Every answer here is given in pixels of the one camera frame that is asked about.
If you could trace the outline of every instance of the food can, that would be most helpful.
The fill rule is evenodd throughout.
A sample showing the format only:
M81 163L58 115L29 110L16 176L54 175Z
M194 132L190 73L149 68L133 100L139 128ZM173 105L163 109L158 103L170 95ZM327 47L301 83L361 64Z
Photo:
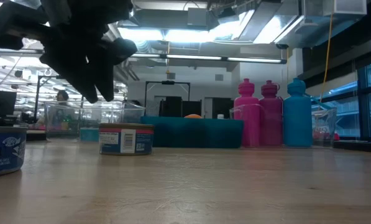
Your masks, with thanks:
M27 128L0 127L0 175L24 164Z
M100 124L99 152L133 156L151 154L154 128L148 124Z

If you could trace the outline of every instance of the water bottle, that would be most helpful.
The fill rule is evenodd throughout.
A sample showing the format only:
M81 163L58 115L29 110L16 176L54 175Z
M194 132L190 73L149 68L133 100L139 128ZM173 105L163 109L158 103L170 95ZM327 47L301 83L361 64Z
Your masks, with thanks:
M271 80L261 86L261 94L264 98L260 100L262 107L260 143L263 146L280 146L283 142L283 100L277 97L279 89L280 86L272 83Z
M235 99L235 119L244 121L242 145L245 147L260 145L260 103L253 97L254 84L245 78L238 87L240 97Z
M283 102L283 142L291 147L312 146L311 99L304 96L305 82L298 78L287 87L290 97Z

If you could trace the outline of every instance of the table surface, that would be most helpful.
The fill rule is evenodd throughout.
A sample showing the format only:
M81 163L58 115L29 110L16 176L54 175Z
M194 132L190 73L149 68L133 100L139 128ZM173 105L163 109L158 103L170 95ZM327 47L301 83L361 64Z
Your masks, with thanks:
M0 223L371 223L371 153L29 143L0 176Z

